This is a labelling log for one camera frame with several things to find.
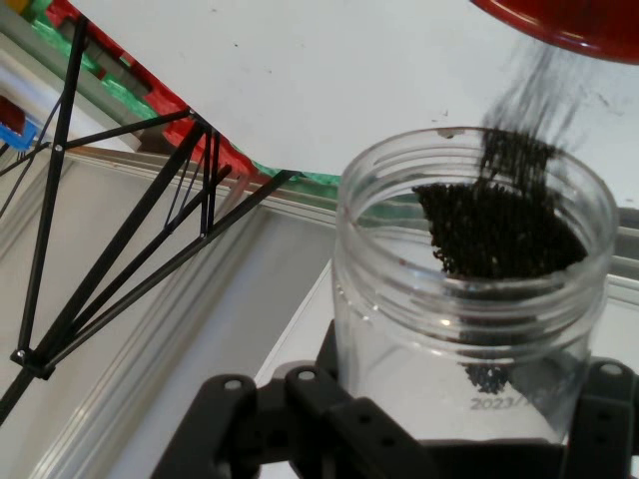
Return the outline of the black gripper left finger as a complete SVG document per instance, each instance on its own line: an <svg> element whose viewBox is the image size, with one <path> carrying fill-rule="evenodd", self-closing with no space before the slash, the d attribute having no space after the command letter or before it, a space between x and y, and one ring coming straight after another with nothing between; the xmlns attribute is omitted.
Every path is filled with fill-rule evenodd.
<svg viewBox="0 0 639 479"><path fill-rule="evenodd" d="M154 469L157 478L257 478L289 463L301 478L442 478L432 452L373 401L336 381L335 329L316 361L258 387L246 376L206 380Z"/></svg>

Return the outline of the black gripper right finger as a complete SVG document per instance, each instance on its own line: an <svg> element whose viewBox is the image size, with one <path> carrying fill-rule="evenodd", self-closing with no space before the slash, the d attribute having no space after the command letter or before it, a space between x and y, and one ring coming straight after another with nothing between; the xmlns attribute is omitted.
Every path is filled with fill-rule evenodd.
<svg viewBox="0 0 639 479"><path fill-rule="evenodd" d="M630 478L638 456L638 374L617 360L592 359L563 460L565 478Z"/></svg>

